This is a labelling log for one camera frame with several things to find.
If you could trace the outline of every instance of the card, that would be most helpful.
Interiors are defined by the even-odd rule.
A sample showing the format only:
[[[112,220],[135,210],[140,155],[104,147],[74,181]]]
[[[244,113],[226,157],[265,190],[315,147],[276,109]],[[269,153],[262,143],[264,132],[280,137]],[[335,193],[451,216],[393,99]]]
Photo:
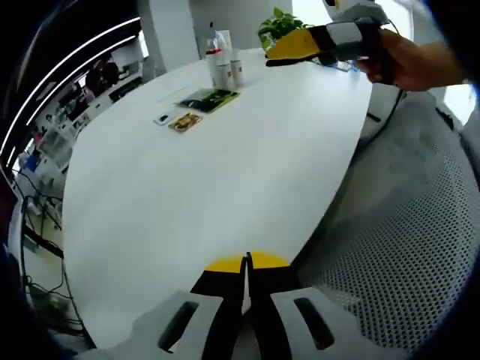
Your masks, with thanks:
[[[213,113],[219,107],[228,104],[240,93],[213,88],[201,88],[178,103],[181,107],[189,107],[203,113]]]
[[[156,118],[153,122],[157,125],[164,126],[166,124],[169,124],[170,122],[173,122],[174,120],[178,119],[179,117],[183,116],[185,114],[185,111],[179,111],[177,109],[171,110],[169,112],[165,112],[164,114],[160,115],[158,118]]]
[[[188,114],[183,115],[178,120],[172,122],[170,125],[168,125],[168,127],[179,133],[184,133],[192,126],[200,122],[200,120],[202,120],[202,116],[198,116],[197,114],[189,112]]]

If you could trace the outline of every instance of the office chair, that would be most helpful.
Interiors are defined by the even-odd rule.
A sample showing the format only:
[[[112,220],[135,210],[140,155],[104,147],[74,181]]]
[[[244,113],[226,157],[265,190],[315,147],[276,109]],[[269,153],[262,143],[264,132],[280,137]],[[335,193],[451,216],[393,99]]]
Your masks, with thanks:
[[[457,134],[410,93],[355,159],[298,276],[364,336],[414,350],[458,299],[480,244],[480,193]]]

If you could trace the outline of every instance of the white table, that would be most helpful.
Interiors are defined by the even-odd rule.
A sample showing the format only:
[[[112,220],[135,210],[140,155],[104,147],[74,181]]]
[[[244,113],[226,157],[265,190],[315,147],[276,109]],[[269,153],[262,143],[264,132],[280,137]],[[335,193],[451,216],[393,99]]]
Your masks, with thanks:
[[[139,315],[189,290],[218,257],[293,260],[338,190],[368,108],[365,75],[241,55],[241,95],[186,133],[153,120],[210,86],[204,61],[132,91],[77,140],[65,265],[99,347],[127,338]]]

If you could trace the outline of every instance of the plastic bottle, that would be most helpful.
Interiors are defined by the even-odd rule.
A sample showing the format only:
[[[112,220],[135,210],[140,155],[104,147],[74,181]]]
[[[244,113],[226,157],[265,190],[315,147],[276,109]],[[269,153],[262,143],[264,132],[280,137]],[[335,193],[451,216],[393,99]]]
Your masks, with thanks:
[[[205,52],[205,59],[210,71],[211,82],[214,88],[218,86],[218,69],[217,69],[217,54],[221,51],[218,48],[217,39],[207,40],[207,51]]]
[[[224,51],[224,55],[231,60],[232,59],[232,39],[230,37],[229,30],[217,30],[215,32],[215,38],[217,39],[218,47]]]
[[[221,50],[216,53],[216,58],[218,74],[217,88],[231,92],[234,91],[235,81],[233,80],[232,65],[230,64],[230,54]]]
[[[231,66],[235,86],[239,88],[244,85],[245,81],[243,77],[242,60],[240,59],[239,51],[237,49],[233,49],[232,51]]]

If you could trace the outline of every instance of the black cable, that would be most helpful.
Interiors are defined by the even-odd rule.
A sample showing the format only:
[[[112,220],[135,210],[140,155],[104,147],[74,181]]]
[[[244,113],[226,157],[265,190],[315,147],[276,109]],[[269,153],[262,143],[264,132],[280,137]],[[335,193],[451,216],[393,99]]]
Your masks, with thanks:
[[[46,201],[48,200],[58,200],[60,202],[63,202],[63,199],[61,199],[60,197],[57,197],[57,196],[50,196],[50,195],[44,195],[42,194],[36,187],[35,185],[33,184],[33,181],[26,175],[24,174],[23,172],[19,171],[19,170],[13,170],[15,171],[17,174],[19,175],[23,175],[27,178],[28,182],[30,182],[30,185],[34,188],[35,190],[35,193],[39,196],[39,197],[46,197]],[[16,186],[20,189],[20,186],[18,185],[18,182],[13,179],[15,181],[15,184]],[[42,223],[41,223],[41,228],[40,228],[40,236],[43,235],[43,230],[44,230],[44,214],[47,214],[49,216],[50,219],[52,219],[52,221],[55,223],[55,225],[60,229],[62,230],[62,227],[60,226],[59,222],[47,211],[47,207],[45,206],[45,204],[42,205]]]
[[[33,231],[35,231],[35,227],[33,225],[33,222],[32,222],[32,218],[30,217],[30,214],[29,214],[29,211],[28,209],[26,208],[27,204],[28,204],[28,198],[31,197],[31,196],[24,196],[23,199],[23,211],[22,211],[22,214],[25,216],[25,214],[27,215],[30,223],[31,223],[31,226],[32,226],[32,229]],[[24,289],[24,292],[25,292],[25,288],[27,286],[30,286],[30,285],[35,285],[37,287],[39,287],[41,290],[45,291],[46,292],[46,295],[50,294],[50,293],[55,293],[56,295],[60,295],[62,297],[65,297],[66,299],[68,299],[68,297],[66,297],[65,295],[62,295],[60,294],[59,292],[56,292],[57,289],[59,289],[60,287],[63,286],[63,284],[65,283],[65,267],[64,267],[64,263],[63,263],[63,259],[61,259],[61,283],[58,285],[58,286],[55,286],[53,289],[51,290],[47,290],[45,288],[43,288],[41,285],[39,284],[36,284],[36,283],[33,283],[32,281],[32,277],[26,275],[26,266],[25,266],[25,257],[24,257],[24,252],[23,252],[23,242],[24,242],[24,239],[25,239],[25,234],[22,230],[22,233],[20,234],[21,236],[21,239],[20,239],[20,256],[22,257],[22,273],[23,273],[23,277],[24,277],[24,281],[23,281],[23,289]],[[62,249],[57,245],[55,244],[53,241],[50,241],[48,239],[44,239],[45,242],[49,243],[50,245],[52,245],[54,248],[57,248],[59,251],[62,251]]]
[[[391,21],[390,19],[388,19],[388,22],[391,23],[391,25],[395,28],[395,31],[397,32],[397,34],[400,35],[400,32],[398,31],[397,26],[395,26],[395,24],[393,23],[393,21]]]
[[[33,181],[29,178],[28,175],[26,175],[25,173],[22,172],[22,170],[15,170],[15,169],[12,169],[13,172],[19,174],[19,175],[22,175],[22,176],[25,176],[28,180],[28,182],[30,183],[30,185],[33,187],[33,189],[35,190],[35,193],[38,194],[38,196],[40,197],[48,197],[50,199],[54,199],[54,200],[58,200],[58,201],[62,201],[63,202],[63,199],[60,198],[60,197],[57,197],[57,196],[50,196],[50,195],[45,195],[43,193],[41,193],[37,187],[35,187],[35,185],[33,184]]]
[[[26,208],[26,197],[24,194],[23,194],[23,191],[22,189],[20,189],[20,186],[18,185],[18,182],[17,180],[15,180],[15,178],[13,179],[13,181],[15,182],[15,186],[16,188],[18,189],[18,191],[20,192],[20,196],[22,197],[22,206],[23,206],[23,211],[22,213],[23,214],[27,214],[27,217],[28,217],[28,221],[30,222],[30,226],[31,226],[31,229],[35,231],[35,225],[33,224],[33,221],[32,221],[32,218],[30,217],[30,213],[28,212],[28,209]]]
[[[65,265],[63,263],[63,259],[61,259],[61,282],[58,286],[55,286],[52,289],[48,290],[48,289],[44,288],[43,286],[41,286],[39,283],[34,283],[32,277],[30,275],[26,275],[25,279],[26,279],[26,284],[25,284],[26,286],[36,287],[36,288],[42,290],[44,292],[44,294],[42,294],[43,296],[48,296],[50,294],[54,294],[54,295],[60,296],[60,297],[62,297],[64,299],[67,299],[67,300],[72,299],[71,296],[67,296],[67,295],[61,294],[60,292],[56,291],[56,290],[60,289],[63,286],[63,284],[65,283]]]
[[[66,287],[67,287],[67,291],[68,291],[69,294],[71,294],[72,292],[70,291],[70,286],[68,285],[67,272],[64,273],[64,276],[65,276],[65,285],[66,285]],[[79,312],[78,312],[77,305],[75,304],[75,301],[74,301],[74,297],[73,297],[73,296],[72,296],[71,302],[72,302],[72,306],[73,306],[73,311],[75,311],[75,315],[76,315],[76,317],[78,318],[78,320],[79,320],[80,323],[81,323],[83,337],[85,338],[85,340],[87,341],[88,345],[89,345],[92,349],[97,349],[97,345],[96,345],[95,342],[93,341],[92,337],[90,336],[89,332],[87,331],[87,328],[85,327],[85,324],[84,324],[83,321],[82,321],[82,318],[80,317],[80,314],[79,314]]]
[[[398,28],[397,26],[393,23],[393,21],[391,21],[390,19],[388,19],[388,22],[391,23],[391,25],[394,27],[395,31],[397,32],[397,34],[400,35],[400,32],[398,31]],[[402,89],[398,89],[398,94],[397,94],[397,98],[395,99],[395,102],[393,104],[393,107],[391,108],[390,110],[390,113],[388,114],[387,116],[387,119],[385,120],[385,124],[375,133],[375,135],[373,135],[370,139],[367,140],[367,143],[372,143],[381,133],[382,131],[386,128],[386,126],[389,124],[390,122],[390,119],[393,117],[393,114],[395,113],[395,110],[397,109],[398,107],[398,104],[400,103],[400,101],[402,100],[402,98],[404,97],[404,95],[406,94],[407,92],[405,90],[402,90]],[[355,151],[355,155],[354,157],[358,156],[360,151]]]

